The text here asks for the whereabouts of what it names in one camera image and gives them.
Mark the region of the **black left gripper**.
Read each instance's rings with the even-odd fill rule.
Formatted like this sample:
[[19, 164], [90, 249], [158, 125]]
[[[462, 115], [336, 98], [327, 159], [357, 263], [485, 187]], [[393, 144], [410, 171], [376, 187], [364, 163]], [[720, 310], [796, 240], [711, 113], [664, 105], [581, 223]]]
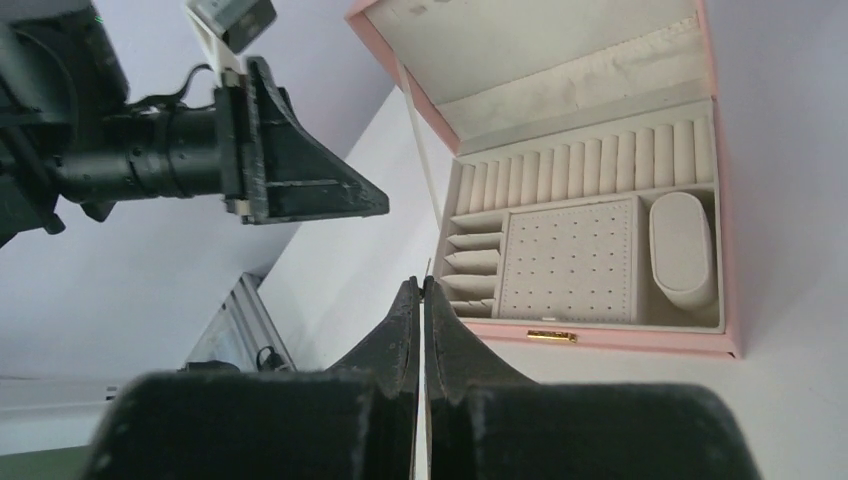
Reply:
[[[386, 193], [304, 128], [263, 58], [249, 57], [246, 73], [247, 99], [242, 88], [217, 88], [205, 108], [79, 108], [56, 162], [58, 194], [96, 208], [98, 221], [117, 202], [204, 195], [232, 201], [246, 194], [241, 217], [252, 225], [390, 211]], [[239, 144], [247, 133], [244, 181]]]

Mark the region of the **pink jewelry box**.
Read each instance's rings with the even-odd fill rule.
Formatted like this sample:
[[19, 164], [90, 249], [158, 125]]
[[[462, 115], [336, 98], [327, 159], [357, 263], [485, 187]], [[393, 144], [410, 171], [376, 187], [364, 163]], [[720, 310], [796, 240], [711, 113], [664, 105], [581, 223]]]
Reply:
[[[347, 21], [452, 152], [435, 280], [491, 340], [739, 355], [701, 1], [357, 1]], [[656, 286], [649, 211], [697, 197], [718, 298]]]

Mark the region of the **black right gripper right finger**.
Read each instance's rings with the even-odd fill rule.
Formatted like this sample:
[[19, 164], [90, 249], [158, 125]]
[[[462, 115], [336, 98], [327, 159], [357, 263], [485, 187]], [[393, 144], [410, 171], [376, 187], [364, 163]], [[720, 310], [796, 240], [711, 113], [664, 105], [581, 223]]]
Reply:
[[757, 479], [732, 412], [694, 384], [543, 384], [423, 287], [435, 479]]

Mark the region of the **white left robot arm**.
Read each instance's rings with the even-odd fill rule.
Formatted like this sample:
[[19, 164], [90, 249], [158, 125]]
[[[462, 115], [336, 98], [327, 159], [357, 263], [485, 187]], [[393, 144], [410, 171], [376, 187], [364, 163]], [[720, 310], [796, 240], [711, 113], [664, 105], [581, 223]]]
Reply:
[[213, 100], [187, 88], [128, 98], [90, 1], [1, 5], [1, 239], [65, 226], [59, 199], [102, 222], [120, 202], [218, 195], [246, 225], [388, 213], [388, 196], [297, 119], [265, 59], [239, 54], [276, 18], [269, 1], [187, 1], [215, 75]]

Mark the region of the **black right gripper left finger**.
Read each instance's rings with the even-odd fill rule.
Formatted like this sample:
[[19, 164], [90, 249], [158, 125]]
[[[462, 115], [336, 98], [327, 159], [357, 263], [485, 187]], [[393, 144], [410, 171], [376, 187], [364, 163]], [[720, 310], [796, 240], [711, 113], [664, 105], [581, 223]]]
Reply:
[[404, 281], [385, 316], [322, 371], [160, 372], [107, 411], [84, 479], [410, 479], [419, 302]]

